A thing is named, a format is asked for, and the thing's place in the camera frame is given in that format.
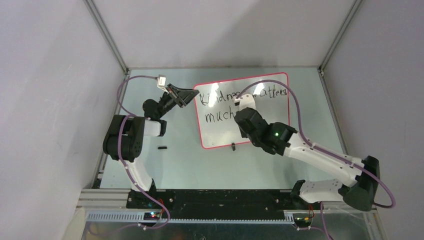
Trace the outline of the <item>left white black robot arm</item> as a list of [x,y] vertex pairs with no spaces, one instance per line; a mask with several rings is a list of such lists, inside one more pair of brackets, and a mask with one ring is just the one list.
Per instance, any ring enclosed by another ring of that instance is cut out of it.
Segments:
[[137,158],[141,155],[145,137],[163,137],[167,122],[162,117],[172,108],[186,107],[197,95],[196,89],[179,88],[172,84],[164,87],[159,101],[147,99],[142,104],[144,116],[116,114],[113,116],[103,140],[103,152],[113,160],[119,161],[129,174],[131,188],[141,192],[138,201],[145,208],[153,208],[158,202],[158,194],[151,189],[154,180],[143,163]]

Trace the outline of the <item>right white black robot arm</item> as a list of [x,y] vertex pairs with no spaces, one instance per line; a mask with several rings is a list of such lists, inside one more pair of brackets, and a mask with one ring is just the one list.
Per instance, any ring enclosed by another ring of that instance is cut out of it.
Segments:
[[364,159],[336,154],[308,143],[295,128],[281,122],[267,123],[259,112],[247,107],[234,118],[241,136],[271,155],[281,155],[307,163],[332,175],[332,180],[298,180],[291,191],[291,204],[304,209],[317,202],[344,202],[363,212],[374,203],[380,178],[380,163],[373,156]]

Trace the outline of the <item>pink framed whiteboard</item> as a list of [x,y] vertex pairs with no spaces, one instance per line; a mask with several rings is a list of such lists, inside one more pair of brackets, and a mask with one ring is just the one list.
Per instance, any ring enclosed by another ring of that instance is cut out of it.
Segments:
[[290,93],[276,81],[288,85],[289,76],[278,72],[195,85],[194,89],[199,91],[194,103],[202,147],[213,149],[249,142],[248,138],[241,136],[234,120],[237,107],[233,100],[244,88],[247,88],[246,94],[254,98],[256,109],[268,123],[289,125]]

